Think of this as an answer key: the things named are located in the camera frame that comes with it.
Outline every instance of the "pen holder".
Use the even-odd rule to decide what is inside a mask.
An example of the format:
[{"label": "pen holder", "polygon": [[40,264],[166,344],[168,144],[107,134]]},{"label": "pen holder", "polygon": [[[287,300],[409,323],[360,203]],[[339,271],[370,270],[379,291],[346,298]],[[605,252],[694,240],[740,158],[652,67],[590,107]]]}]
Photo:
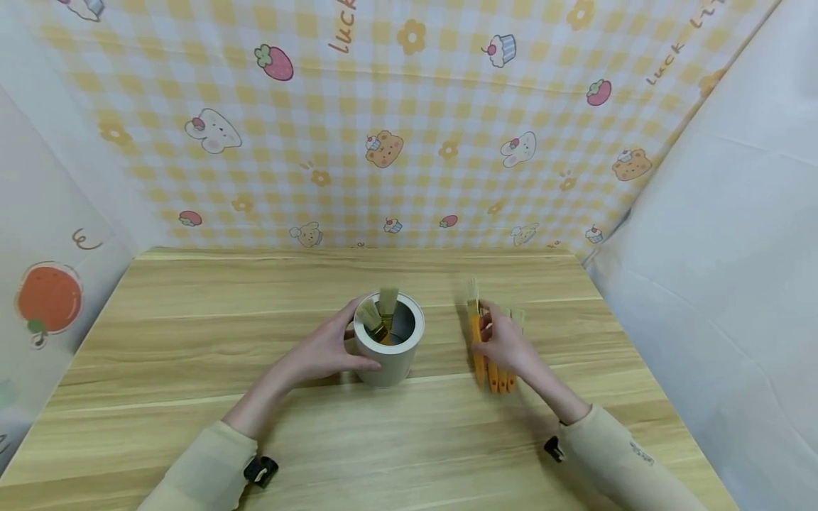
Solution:
[{"label": "pen holder", "polygon": [[[380,293],[373,293],[366,300],[378,302]],[[398,293],[398,305],[392,321],[389,338],[392,346],[375,341],[357,318],[353,320],[355,344],[358,353],[377,361],[380,371],[358,371],[358,377],[372,387],[392,387],[409,374],[409,366],[415,358],[415,350],[423,336],[426,323],[420,305],[403,293]]]}]

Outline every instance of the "beige sleeve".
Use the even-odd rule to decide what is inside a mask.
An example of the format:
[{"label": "beige sleeve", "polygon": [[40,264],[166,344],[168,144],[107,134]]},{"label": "beige sleeve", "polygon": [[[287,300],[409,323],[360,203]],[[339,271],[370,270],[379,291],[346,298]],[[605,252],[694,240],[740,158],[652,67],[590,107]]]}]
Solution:
[{"label": "beige sleeve", "polygon": [[595,486],[632,511],[706,508],[667,468],[636,443],[631,432],[600,406],[561,427],[566,454],[590,473]]},{"label": "beige sleeve", "polygon": [[239,505],[255,440],[217,422],[176,460],[138,511],[230,511]]}]

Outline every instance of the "paintbrush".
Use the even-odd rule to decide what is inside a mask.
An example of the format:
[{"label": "paintbrush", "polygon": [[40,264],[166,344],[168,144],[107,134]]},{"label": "paintbrush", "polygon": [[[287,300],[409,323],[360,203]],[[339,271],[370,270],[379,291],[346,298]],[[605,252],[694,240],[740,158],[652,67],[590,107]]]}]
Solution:
[{"label": "paintbrush", "polygon": [[380,319],[378,307],[372,300],[361,302],[361,305],[355,311],[355,317],[366,326],[369,335],[378,343],[383,343],[389,337],[389,331],[386,329],[384,321]]},{"label": "paintbrush", "polygon": [[486,362],[482,353],[477,353],[473,346],[481,343],[480,337],[480,297],[477,290],[477,280],[472,277],[465,283],[466,287],[466,310],[469,313],[469,325],[471,327],[472,355],[474,356],[474,377],[477,379],[477,386],[483,388],[486,379]]},{"label": "paintbrush", "polygon": [[[506,316],[511,316],[511,310],[508,307],[503,307],[503,314]],[[509,392],[508,388],[508,381],[509,381],[509,372],[502,367],[497,368],[497,391],[500,394],[506,394]]]},{"label": "paintbrush", "polygon": [[[378,298],[378,312],[380,319],[384,320],[386,330],[392,333],[392,320],[395,315],[395,307],[398,306],[398,288],[380,288],[380,298]],[[392,339],[386,336],[384,344],[392,344]]]},{"label": "paintbrush", "polygon": [[[517,325],[519,325],[519,331],[524,331],[523,323],[525,323],[525,311],[523,309],[511,309],[511,319],[516,321]],[[517,388],[517,375],[513,372],[508,372],[508,378],[506,380],[506,387],[508,392],[513,392],[515,388]]]}]

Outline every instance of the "wood grain tabletop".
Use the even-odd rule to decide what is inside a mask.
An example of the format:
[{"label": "wood grain tabletop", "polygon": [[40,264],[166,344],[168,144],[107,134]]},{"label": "wood grain tabletop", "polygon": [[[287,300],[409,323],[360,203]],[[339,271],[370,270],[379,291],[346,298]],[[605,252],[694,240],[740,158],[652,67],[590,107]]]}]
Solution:
[{"label": "wood grain tabletop", "polygon": [[526,311],[526,335],[711,510],[736,509],[576,258],[559,250],[154,249],[137,258],[0,479],[0,508],[135,509],[263,368],[350,298],[398,285],[424,310],[409,378],[293,391],[242,509],[616,509],[542,451],[556,418],[520,382],[480,392],[463,282]]}]

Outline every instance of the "orange paintbrush handle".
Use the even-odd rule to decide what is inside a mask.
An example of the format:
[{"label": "orange paintbrush handle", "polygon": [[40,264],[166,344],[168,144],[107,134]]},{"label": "orange paintbrush handle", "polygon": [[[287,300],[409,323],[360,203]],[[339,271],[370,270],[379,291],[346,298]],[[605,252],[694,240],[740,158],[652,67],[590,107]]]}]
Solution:
[{"label": "orange paintbrush handle", "polygon": [[492,394],[500,392],[500,375],[497,364],[488,362],[488,386],[492,389]]},{"label": "orange paintbrush handle", "polygon": [[502,367],[500,367],[498,369],[499,370],[497,371],[497,391],[500,394],[505,394],[505,393],[509,392],[509,387],[508,387],[509,375],[508,375],[508,371],[506,371]]},{"label": "orange paintbrush handle", "polygon": [[517,375],[509,371],[508,392],[513,392],[517,388]]},{"label": "orange paintbrush handle", "polygon": [[[480,338],[480,315],[469,318],[471,322],[471,345],[481,343]],[[486,362],[483,359],[482,353],[477,353],[472,350],[474,354],[474,377],[477,379],[477,386],[483,388],[483,382],[486,380]]]}]

